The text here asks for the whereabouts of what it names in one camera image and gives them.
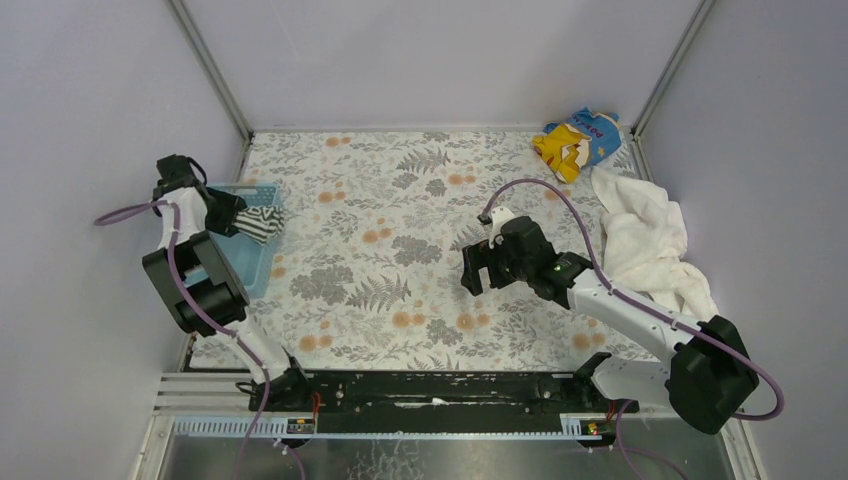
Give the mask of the white fluffy towel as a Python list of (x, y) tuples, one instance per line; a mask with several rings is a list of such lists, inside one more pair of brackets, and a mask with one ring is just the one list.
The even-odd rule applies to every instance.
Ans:
[(672, 312), (700, 320), (717, 315), (707, 278), (683, 260), (688, 234), (679, 203), (651, 182), (598, 167), (591, 184), (605, 209), (604, 273)]

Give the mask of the green white striped towel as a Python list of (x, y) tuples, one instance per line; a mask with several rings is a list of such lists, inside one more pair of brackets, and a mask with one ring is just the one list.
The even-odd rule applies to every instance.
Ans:
[(283, 231), (283, 210), (279, 206), (247, 207), (236, 215), (233, 227), (256, 243), (265, 245)]

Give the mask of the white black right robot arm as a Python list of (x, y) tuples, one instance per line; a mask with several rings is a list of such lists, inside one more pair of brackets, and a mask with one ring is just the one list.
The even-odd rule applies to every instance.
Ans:
[(732, 322), (664, 313), (651, 300), (605, 285), (588, 259), (556, 251), (528, 216), (497, 208), (478, 219), (488, 239), (462, 250), (461, 284), (472, 295), (484, 291), (482, 271), (493, 289), (523, 282), (539, 298), (602, 321), (651, 354), (648, 361), (607, 352), (587, 360), (575, 374), (604, 398), (670, 408), (696, 430), (715, 434), (758, 388)]

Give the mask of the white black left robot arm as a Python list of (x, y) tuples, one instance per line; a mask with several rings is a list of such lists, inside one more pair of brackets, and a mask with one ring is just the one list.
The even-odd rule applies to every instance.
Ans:
[(251, 372), (253, 394), (305, 400), (310, 386), (302, 368), (250, 317), (248, 291), (217, 241), (242, 233), (252, 209), (243, 197), (208, 186), (191, 157), (166, 156), (156, 168), (152, 205), (163, 233), (142, 265), (168, 312), (184, 332), (216, 338), (233, 352)]

